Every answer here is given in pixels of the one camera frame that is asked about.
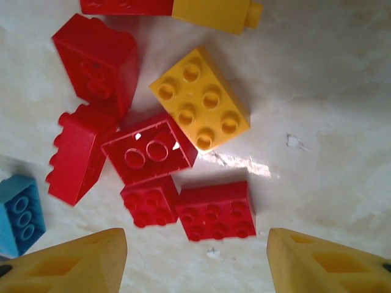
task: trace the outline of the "toy block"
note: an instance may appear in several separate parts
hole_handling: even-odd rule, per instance
[[[59,119],[62,134],[54,139],[58,152],[50,159],[53,171],[46,177],[49,194],[74,206],[98,181],[105,155],[102,143],[118,127],[118,119],[91,105],[81,105]]]
[[[247,181],[182,189],[175,209],[190,241],[256,235]]]
[[[262,10],[251,0],[174,0],[172,17],[240,34],[244,27],[257,28]]]
[[[250,128],[250,114],[202,46],[150,88],[200,152],[211,151]]]
[[[13,175],[1,181],[0,254],[14,258],[25,254],[45,231],[35,180]]]
[[[115,133],[102,150],[127,187],[191,168],[197,157],[167,113]]]
[[[139,64],[136,41],[97,18],[74,15],[53,42],[77,96],[124,117],[136,91]]]
[[[171,176],[125,187],[121,196],[138,228],[166,226],[178,220],[175,204],[179,194]]]
[[[174,0],[80,0],[83,14],[170,15]]]

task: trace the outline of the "upside-down red block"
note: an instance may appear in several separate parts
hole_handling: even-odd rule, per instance
[[[139,74],[134,38],[109,29],[97,18],[76,14],[53,36],[53,42],[77,96],[124,117]]]
[[[126,186],[190,168],[197,157],[168,113],[115,133],[102,150]]]
[[[80,0],[84,14],[171,15],[174,0]]]

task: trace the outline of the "blue toy block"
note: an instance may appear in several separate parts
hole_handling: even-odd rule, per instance
[[[45,233],[37,183],[13,175],[0,182],[0,254],[19,257]]]

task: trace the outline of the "yellow block peg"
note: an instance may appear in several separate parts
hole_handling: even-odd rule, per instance
[[[175,0],[172,17],[240,34],[243,27],[256,28],[263,6],[251,0]]]

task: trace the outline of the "red 2x3 block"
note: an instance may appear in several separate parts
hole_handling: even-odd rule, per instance
[[[50,159],[54,168],[46,181],[49,194],[74,206],[98,181],[106,160],[101,146],[117,130],[118,119],[81,105],[73,114],[62,114],[59,124],[63,131],[54,140],[58,152]]]
[[[84,14],[171,15],[174,0],[80,0]]]
[[[117,132],[102,146],[126,186],[194,165],[197,150],[168,113]]]
[[[77,96],[124,117],[139,74],[134,38],[109,29],[97,18],[76,14],[53,36],[53,42]]]
[[[183,189],[176,210],[191,241],[256,235],[247,181]]]

